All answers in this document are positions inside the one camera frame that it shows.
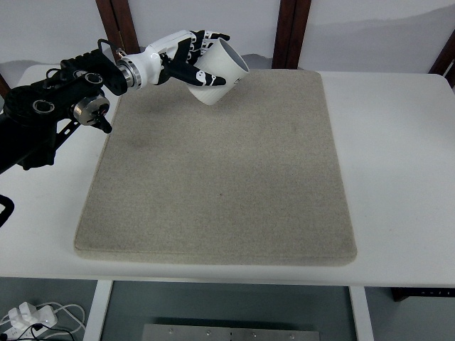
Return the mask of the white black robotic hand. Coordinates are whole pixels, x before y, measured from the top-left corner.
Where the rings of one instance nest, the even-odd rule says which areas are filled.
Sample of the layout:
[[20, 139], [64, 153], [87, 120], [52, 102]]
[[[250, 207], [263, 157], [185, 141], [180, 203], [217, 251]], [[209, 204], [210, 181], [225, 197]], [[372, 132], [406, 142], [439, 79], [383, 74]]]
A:
[[118, 64], [129, 70], [132, 86], [161, 85], [176, 78], [196, 87], [217, 87], [226, 84], [225, 78], [196, 67], [196, 62], [216, 41], [230, 36], [207, 30], [182, 30], [161, 38], [141, 53], [125, 55]]

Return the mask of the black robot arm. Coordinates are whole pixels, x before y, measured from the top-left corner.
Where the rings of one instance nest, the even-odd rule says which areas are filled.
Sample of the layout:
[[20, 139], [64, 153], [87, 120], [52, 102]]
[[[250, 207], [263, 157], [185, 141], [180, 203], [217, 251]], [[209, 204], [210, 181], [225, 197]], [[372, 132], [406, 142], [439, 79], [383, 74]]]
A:
[[98, 48], [62, 60], [43, 80], [13, 88], [1, 114], [1, 171], [53, 165], [56, 151], [79, 126], [110, 133], [102, 89], [120, 96], [133, 84], [132, 72]]

